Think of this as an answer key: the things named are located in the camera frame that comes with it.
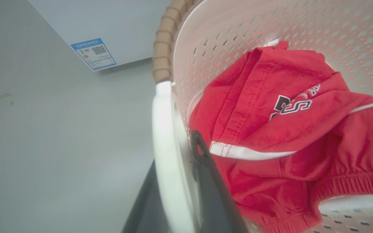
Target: blue sticker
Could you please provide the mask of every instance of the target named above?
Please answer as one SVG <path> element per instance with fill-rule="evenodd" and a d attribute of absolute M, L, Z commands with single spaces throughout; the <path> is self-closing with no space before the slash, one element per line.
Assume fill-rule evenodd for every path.
<path fill-rule="evenodd" d="M 94 71 L 116 65 L 101 38 L 72 44 L 71 47 Z"/>

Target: black plastic part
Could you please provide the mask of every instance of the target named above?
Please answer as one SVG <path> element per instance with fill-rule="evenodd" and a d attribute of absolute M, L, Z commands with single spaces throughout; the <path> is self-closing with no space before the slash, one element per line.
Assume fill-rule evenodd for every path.
<path fill-rule="evenodd" d="M 122 233 L 168 233 L 169 227 L 159 195 L 155 162 L 130 211 Z"/>
<path fill-rule="evenodd" d="M 248 233 L 201 134 L 191 131 L 194 177 L 201 195 L 202 233 Z"/>
<path fill-rule="evenodd" d="M 191 145 L 194 158 L 193 173 L 200 189 L 201 215 L 203 218 L 200 233 L 248 233 L 244 221 L 198 131 L 191 132 Z M 169 232 L 153 162 L 122 233 Z"/>

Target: printed logo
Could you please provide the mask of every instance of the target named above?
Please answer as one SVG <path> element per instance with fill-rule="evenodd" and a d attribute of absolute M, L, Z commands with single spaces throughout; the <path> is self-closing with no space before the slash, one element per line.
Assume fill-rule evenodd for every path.
<path fill-rule="evenodd" d="M 270 120 L 278 114 L 284 115 L 284 114 L 290 114 L 293 112 L 297 112 L 299 110 L 309 109 L 313 101 L 311 99 L 308 99 L 309 98 L 308 94 L 310 94 L 310 96 L 313 97 L 317 94 L 319 89 L 320 89 L 320 84 L 317 84 L 316 86 L 307 89 L 304 93 L 301 93 L 298 96 L 296 96 L 296 98 L 303 96 L 306 98 L 306 100 L 299 100 L 296 102 L 294 101 L 294 99 L 291 100 L 289 97 L 286 97 L 284 95 L 281 95 L 281 94 L 278 95 L 276 105 L 274 106 L 274 111 L 276 112 L 270 115 Z"/>

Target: red clothing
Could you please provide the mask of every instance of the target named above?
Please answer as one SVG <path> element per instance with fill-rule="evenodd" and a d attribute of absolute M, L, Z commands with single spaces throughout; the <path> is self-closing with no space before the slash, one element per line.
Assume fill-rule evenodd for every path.
<path fill-rule="evenodd" d="M 373 194 L 373 96 L 349 91 L 310 50 L 247 52 L 190 117 L 244 217 L 266 232 L 320 223 L 318 204 Z"/>

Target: qr code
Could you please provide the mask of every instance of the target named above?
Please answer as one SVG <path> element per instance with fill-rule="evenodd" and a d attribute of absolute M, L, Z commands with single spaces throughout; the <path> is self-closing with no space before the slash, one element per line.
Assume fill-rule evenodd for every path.
<path fill-rule="evenodd" d="M 96 55 L 102 54 L 102 53 L 107 53 L 106 49 L 103 46 L 94 47 L 92 49 L 96 53 Z"/>

